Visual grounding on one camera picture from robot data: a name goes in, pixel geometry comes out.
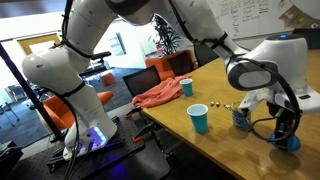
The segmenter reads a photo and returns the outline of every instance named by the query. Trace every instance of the blue cup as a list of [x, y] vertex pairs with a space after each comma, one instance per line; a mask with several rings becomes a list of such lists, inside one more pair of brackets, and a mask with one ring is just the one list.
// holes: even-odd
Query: blue cup
[[180, 81], [180, 84], [183, 89], [183, 93], [186, 97], [190, 97], [193, 94], [192, 91], [192, 79], [183, 79]]
[[197, 133], [204, 134], [208, 131], [207, 112], [208, 107], [204, 104], [194, 104], [187, 109]]

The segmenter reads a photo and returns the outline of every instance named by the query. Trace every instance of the wooden table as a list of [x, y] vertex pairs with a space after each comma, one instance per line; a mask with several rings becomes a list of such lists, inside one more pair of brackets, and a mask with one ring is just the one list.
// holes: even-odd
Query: wooden table
[[[309, 52], [309, 85], [320, 92], [320, 51]], [[169, 132], [239, 179], [320, 179], [320, 113], [304, 115], [296, 135], [301, 149], [294, 153], [276, 150], [270, 143], [237, 130], [231, 111], [223, 104], [241, 101], [246, 92], [233, 89], [226, 77], [222, 60], [215, 60], [190, 73], [194, 95], [175, 99], [161, 106], [144, 109], [144, 113]], [[210, 101], [220, 101], [219, 108]], [[195, 133], [186, 112], [196, 103], [206, 104], [209, 131]], [[270, 117], [265, 102], [253, 112], [252, 120]], [[258, 123], [256, 130], [269, 137], [275, 121]]]

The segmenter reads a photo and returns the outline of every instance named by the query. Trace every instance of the black cable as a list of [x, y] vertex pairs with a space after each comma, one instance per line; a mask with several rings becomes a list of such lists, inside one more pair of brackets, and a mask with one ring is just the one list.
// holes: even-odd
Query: black cable
[[289, 98], [289, 101], [291, 102], [294, 115], [295, 115], [295, 120], [294, 120], [294, 123], [293, 123], [291, 129], [289, 129], [286, 132], [286, 134], [284, 136], [280, 137], [280, 138], [275, 138], [275, 139], [265, 138], [265, 137], [261, 136], [259, 133], [257, 133], [253, 129], [252, 125], [250, 125], [247, 121], [245, 121], [247, 126], [249, 127], [250, 131], [252, 132], [252, 134], [254, 134], [259, 139], [265, 140], [267, 142], [282, 141], [284, 139], [287, 139], [290, 135], [294, 134], [295, 131], [297, 130], [298, 126], [299, 126], [301, 114], [300, 114], [300, 107], [299, 107], [298, 100], [297, 100], [293, 90], [291, 89], [290, 85], [288, 84], [288, 82], [282, 77], [281, 74], [279, 74], [278, 72], [273, 71], [272, 69], [268, 68], [267, 66], [265, 66], [264, 64], [262, 64], [262, 63], [260, 63], [260, 62], [258, 62], [256, 60], [248, 59], [248, 58], [236, 58], [235, 61], [236, 62], [249, 61], [252, 64], [254, 64], [254, 65], [256, 65], [256, 66], [258, 66], [260, 68], [263, 68], [263, 69], [267, 70], [268, 72], [270, 72], [271, 75], [273, 75], [278, 80], [278, 82], [281, 85], [281, 87], [283, 88], [284, 92], [287, 94], [287, 96]]

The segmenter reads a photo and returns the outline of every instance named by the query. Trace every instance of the orange towel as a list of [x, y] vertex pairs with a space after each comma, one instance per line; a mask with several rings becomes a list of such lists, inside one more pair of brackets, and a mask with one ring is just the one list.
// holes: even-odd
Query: orange towel
[[186, 79], [187, 76], [177, 76], [174, 79], [168, 78], [165, 81], [162, 81], [159, 85], [149, 89], [143, 94], [139, 94], [132, 99], [132, 103], [135, 106], [141, 107], [154, 107], [166, 102], [169, 102], [172, 99], [180, 97], [182, 92], [182, 86], [180, 81]]

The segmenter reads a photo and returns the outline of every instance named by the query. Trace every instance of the potted plant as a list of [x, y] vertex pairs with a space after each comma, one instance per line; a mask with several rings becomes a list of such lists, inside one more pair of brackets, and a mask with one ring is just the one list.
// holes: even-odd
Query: potted plant
[[160, 16], [155, 15], [151, 24], [158, 32], [157, 35], [153, 37], [153, 42], [157, 45], [157, 48], [162, 48], [161, 56], [177, 52], [181, 40], [179, 34]]

